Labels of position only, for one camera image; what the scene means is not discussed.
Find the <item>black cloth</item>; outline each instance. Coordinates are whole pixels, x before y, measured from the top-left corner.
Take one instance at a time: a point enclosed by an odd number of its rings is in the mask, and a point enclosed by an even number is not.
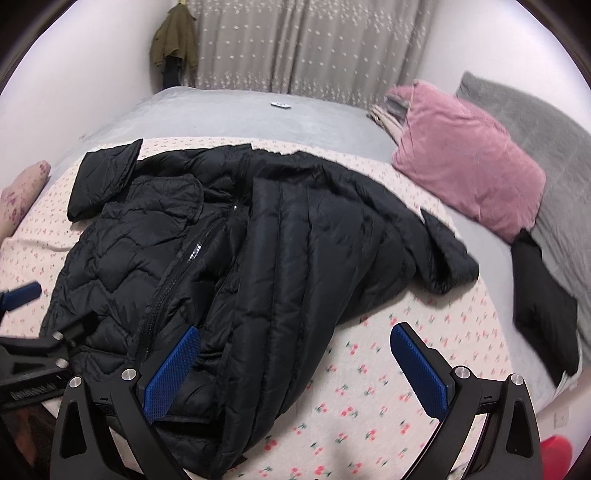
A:
[[[170,87],[179,87],[181,85],[181,65],[182,60],[178,57],[169,55],[164,59],[164,70],[162,72],[162,90]]]
[[[556,386],[563,372],[579,367],[577,300],[548,272],[542,250],[522,229],[511,245],[514,322],[534,348]]]
[[[199,360],[154,425],[174,456],[218,479],[287,411],[338,323],[416,278],[443,294],[478,265],[437,218],[336,163],[250,145],[167,151],[141,140],[87,153],[68,218],[98,218],[69,252],[42,335],[94,314],[73,352],[88,380],[142,365],[179,325]]]

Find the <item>red object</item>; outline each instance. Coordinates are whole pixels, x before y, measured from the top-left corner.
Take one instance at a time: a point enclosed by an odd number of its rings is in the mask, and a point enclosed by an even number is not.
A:
[[[540,444],[544,480],[563,480],[573,460],[573,446],[560,435],[553,435]]]

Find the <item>floral pillow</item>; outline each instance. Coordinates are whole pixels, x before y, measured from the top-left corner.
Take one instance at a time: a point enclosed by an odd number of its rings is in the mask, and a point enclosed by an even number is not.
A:
[[[49,178],[51,165],[40,161],[25,168],[0,196],[0,244],[11,236],[37,200]]]

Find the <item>remote control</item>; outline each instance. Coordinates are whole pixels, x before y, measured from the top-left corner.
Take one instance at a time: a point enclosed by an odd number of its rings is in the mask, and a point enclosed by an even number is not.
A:
[[[284,108],[285,110],[287,110],[288,108],[291,108],[291,105],[289,105],[287,103],[271,102],[271,105],[279,107],[279,108]]]

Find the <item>gray pillow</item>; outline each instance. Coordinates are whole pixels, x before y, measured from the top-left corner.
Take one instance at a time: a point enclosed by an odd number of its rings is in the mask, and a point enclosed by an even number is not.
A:
[[[583,354],[591,362],[591,135],[552,105],[466,72],[456,95],[494,116],[546,173],[533,238],[544,262],[579,301]]]

